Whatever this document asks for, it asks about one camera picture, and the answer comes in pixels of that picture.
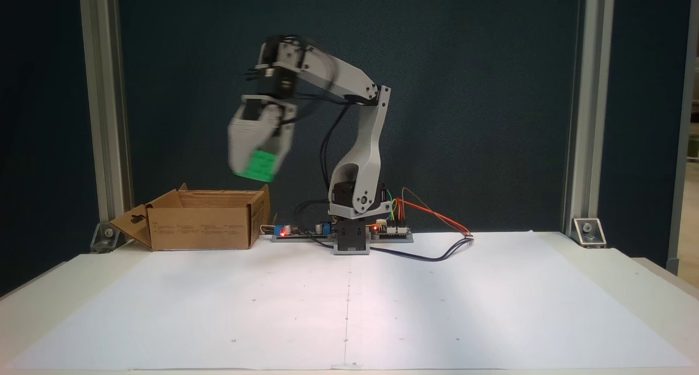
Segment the wide ribbed grey gripper finger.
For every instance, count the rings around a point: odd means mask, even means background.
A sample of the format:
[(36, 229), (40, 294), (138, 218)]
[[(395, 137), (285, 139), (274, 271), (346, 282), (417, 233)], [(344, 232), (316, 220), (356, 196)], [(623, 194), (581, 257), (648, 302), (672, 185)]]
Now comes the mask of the wide ribbed grey gripper finger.
[(228, 126), (228, 161), (235, 174), (245, 173), (254, 150), (264, 141), (264, 124), (237, 113)]

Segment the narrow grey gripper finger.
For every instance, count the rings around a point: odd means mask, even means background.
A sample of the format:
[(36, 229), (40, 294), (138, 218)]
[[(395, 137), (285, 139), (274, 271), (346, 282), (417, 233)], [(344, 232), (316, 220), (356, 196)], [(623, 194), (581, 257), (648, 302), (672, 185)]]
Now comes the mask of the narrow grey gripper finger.
[(294, 123), (277, 124), (270, 137), (270, 154), (274, 156), (273, 171), (278, 171), (292, 147)]

